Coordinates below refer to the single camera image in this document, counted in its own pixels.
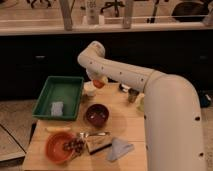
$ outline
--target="wooden table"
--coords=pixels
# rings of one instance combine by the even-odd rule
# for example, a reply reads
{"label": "wooden table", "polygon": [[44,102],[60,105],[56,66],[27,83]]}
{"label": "wooden table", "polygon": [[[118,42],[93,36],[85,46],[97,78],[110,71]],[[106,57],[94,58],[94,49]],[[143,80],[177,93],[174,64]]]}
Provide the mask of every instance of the wooden table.
{"label": "wooden table", "polygon": [[[93,98],[88,99],[82,96],[76,121],[38,120],[23,163],[23,170],[147,171],[144,118],[143,112],[137,108],[142,96],[140,94],[135,103],[129,103],[128,94],[120,92],[117,83],[110,83],[104,88],[98,89]],[[112,136],[134,144],[135,149],[113,163],[106,160],[109,150],[106,148],[93,155],[89,155],[85,150],[80,157],[66,164],[53,164],[44,155],[45,142],[51,134],[46,131],[46,127],[68,126],[73,133],[95,131],[95,128],[83,120],[85,111],[94,103],[104,104],[110,112],[106,126],[98,131],[110,131]]]}

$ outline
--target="green tray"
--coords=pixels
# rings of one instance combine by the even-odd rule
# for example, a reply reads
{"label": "green tray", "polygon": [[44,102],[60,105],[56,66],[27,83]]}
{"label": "green tray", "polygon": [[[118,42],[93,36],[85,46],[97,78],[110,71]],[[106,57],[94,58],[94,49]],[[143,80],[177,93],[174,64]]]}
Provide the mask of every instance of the green tray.
{"label": "green tray", "polygon": [[[47,120],[76,120],[84,79],[82,77],[49,76],[40,93],[33,116]],[[63,102],[63,115],[52,116],[52,102]]]}

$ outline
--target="terracotta bowl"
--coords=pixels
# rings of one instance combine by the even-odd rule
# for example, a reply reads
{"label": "terracotta bowl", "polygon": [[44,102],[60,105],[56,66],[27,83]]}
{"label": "terracotta bowl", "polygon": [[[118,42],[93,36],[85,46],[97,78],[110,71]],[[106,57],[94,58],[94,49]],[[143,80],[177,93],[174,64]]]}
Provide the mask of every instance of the terracotta bowl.
{"label": "terracotta bowl", "polygon": [[95,127],[102,127],[108,120],[109,110],[102,104],[94,104],[86,111],[86,119]]}
{"label": "terracotta bowl", "polygon": [[62,164],[74,154],[74,150],[64,150],[64,143],[72,140],[74,136],[66,131],[50,135],[45,146],[45,155],[55,164]]}

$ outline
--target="gray cloth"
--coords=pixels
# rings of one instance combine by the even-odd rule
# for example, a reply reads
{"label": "gray cloth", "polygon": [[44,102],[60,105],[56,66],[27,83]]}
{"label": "gray cloth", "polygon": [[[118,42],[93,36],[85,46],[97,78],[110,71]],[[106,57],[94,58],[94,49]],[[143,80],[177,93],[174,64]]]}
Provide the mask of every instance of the gray cloth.
{"label": "gray cloth", "polygon": [[112,146],[107,154],[107,160],[113,162],[132,150],[134,150],[133,144],[118,138],[113,138]]}
{"label": "gray cloth", "polygon": [[62,116],[63,115],[63,102],[52,102],[51,107],[52,116]]}

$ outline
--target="glass partition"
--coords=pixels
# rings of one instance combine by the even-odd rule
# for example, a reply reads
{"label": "glass partition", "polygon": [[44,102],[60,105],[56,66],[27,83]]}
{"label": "glass partition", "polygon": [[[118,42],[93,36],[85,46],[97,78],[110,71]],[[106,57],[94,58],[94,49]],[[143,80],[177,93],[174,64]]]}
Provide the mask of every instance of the glass partition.
{"label": "glass partition", "polygon": [[0,0],[0,31],[209,29],[212,9],[212,0]]}

